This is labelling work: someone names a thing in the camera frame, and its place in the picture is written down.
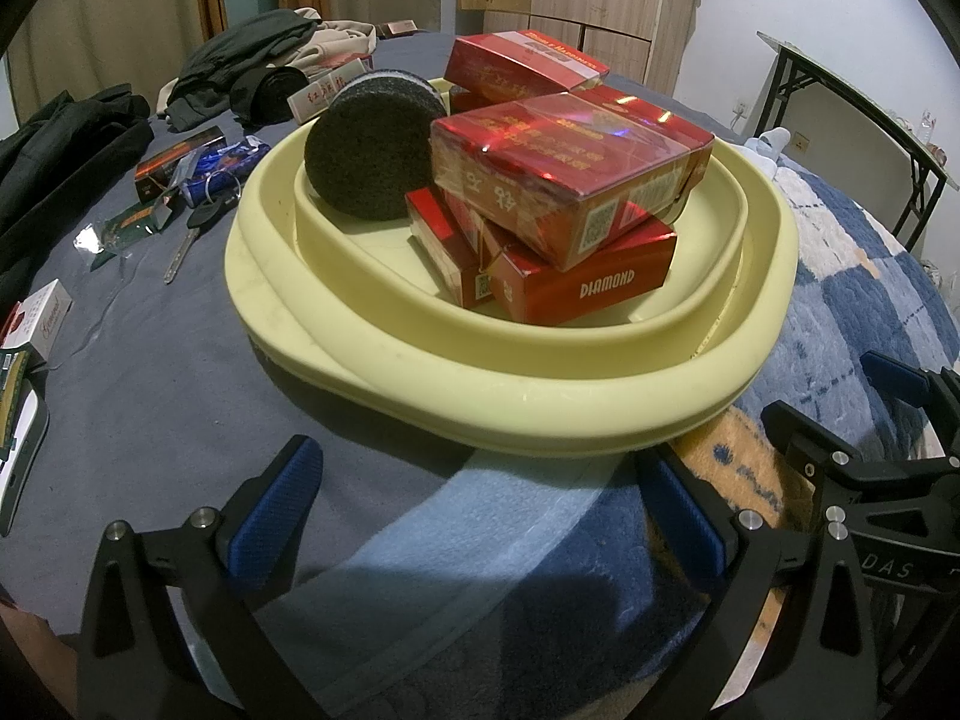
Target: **gray bed sheet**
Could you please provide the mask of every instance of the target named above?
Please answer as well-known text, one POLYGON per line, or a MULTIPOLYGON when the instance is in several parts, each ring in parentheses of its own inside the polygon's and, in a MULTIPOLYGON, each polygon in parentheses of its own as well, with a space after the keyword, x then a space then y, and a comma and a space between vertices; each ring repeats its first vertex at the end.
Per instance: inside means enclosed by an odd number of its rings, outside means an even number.
MULTIPOLYGON (((381 42, 378 68, 432 79, 453 37, 419 33, 381 42)), ((620 76, 608 83, 741 142, 731 130, 620 76)), ((242 135, 227 112, 229 141, 242 135)), ((186 137, 152 124, 147 155, 186 137)), ((257 136, 277 143, 292 124, 257 136)), ((74 299, 49 365, 32 375, 50 429, 13 529, 0 541, 0 584, 55 632, 80 627, 86 583, 107 522, 169 528, 196 507, 221 506, 291 435, 320 442, 323 485, 304 530, 297 581, 344 560, 433 493, 472 450, 301 384, 248 341, 224 283, 230 218, 191 248, 176 280, 162 282, 184 235, 181 215, 161 235, 88 272, 72 239, 136 201, 123 176, 59 242, 35 288, 59 278, 74 299)))

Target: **yellow plastic basin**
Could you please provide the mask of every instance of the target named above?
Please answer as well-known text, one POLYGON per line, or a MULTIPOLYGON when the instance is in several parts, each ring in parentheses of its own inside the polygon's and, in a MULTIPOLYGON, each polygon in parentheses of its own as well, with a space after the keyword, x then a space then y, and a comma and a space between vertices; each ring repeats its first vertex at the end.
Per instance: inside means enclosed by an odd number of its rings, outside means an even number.
POLYGON ((308 127, 248 180, 224 264, 253 341, 304 381, 469 445, 582 457, 706 421, 776 341, 796 225, 726 143, 676 223, 664 288, 592 326, 542 328, 449 303, 405 223, 318 207, 301 170, 308 127))

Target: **round sponge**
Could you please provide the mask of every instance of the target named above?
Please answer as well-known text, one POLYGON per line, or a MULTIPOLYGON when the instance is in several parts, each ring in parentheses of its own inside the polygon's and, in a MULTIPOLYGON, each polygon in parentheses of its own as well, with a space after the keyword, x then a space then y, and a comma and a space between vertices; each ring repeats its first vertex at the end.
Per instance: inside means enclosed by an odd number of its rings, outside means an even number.
POLYGON ((306 139, 307 178, 345 214, 406 215, 404 194, 433 180, 430 122, 446 116, 429 83, 399 70, 358 76, 339 91, 306 139))

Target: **qr code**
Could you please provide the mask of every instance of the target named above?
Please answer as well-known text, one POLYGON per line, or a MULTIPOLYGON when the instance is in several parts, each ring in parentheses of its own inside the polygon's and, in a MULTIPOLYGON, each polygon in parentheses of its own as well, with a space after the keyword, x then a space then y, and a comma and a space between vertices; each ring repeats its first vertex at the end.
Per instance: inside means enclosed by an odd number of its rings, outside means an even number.
POLYGON ((630 192, 630 201, 654 214, 666 208, 676 199, 676 188, 684 167, 683 163, 678 163, 663 175, 658 175, 652 181, 636 187, 630 192))
POLYGON ((473 288, 476 290, 477 300, 486 298, 486 296, 490 294, 490 276, 479 274, 474 280, 473 288))
POLYGON ((579 254, 583 254, 589 248, 593 248, 607 240, 607 236, 610 234, 610 228, 613 227, 613 217, 616 215, 616 206, 618 203, 619 199, 615 197, 603 205, 598 205, 587 214, 587 223, 584 224, 584 234, 580 239, 579 254))

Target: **red box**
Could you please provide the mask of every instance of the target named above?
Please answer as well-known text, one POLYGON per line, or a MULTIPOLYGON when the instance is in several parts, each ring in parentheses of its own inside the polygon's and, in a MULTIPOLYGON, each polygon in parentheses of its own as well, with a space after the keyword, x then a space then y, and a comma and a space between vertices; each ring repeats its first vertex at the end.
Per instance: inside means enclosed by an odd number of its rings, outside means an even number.
POLYGON ((483 238, 496 301, 515 322, 544 325, 569 322, 662 286, 677 245, 677 234, 651 217, 564 274, 489 221, 483 238))
POLYGON ((443 77, 492 103, 587 89, 610 68, 535 29, 459 37, 443 77))
POLYGON ((460 232, 464 234, 473 253, 480 258, 480 268, 485 269, 490 264, 490 257, 487 248, 483 243, 483 225, 484 218, 469 207, 462 199, 454 194, 450 194, 446 189, 441 189, 443 194, 443 203, 450 210, 456 220, 460 232))
POLYGON ((489 300, 490 281, 439 192, 432 187, 408 191, 407 210, 416 240, 440 271, 457 305, 473 308, 489 300))
POLYGON ((620 114, 625 119, 630 119, 631 122, 650 127, 664 137, 671 138, 689 148, 690 153, 686 163, 688 174, 683 182, 683 189, 677 196, 678 202, 686 202, 690 190, 700 183, 704 173, 707 172, 710 153, 713 151, 712 132, 697 127, 696 124, 688 122, 665 108, 647 103, 646 100, 641 100, 634 95, 624 94, 611 86, 595 86, 592 89, 584 89, 574 94, 581 100, 587 100, 594 105, 601 105, 603 108, 620 114))
POLYGON ((136 188, 137 198, 145 203, 160 197, 166 191, 179 161, 194 148, 217 148, 226 144, 227 139, 219 127, 208 127, 203 132, 191 135, 185 141, 174 143, 170 148, 143 160, 133 171, 133 186, 136 188))
POLYGON ((478 95, 462 86, 454 86, 450 89, 450 113, 466 113, 475 111, 477 108, 486 108, 493 105, 483 95, 478 95))
POLYGON ((561 271, 668 208, 699 154, 568 94, 436 119, 430 143, 438 185, 561 271))

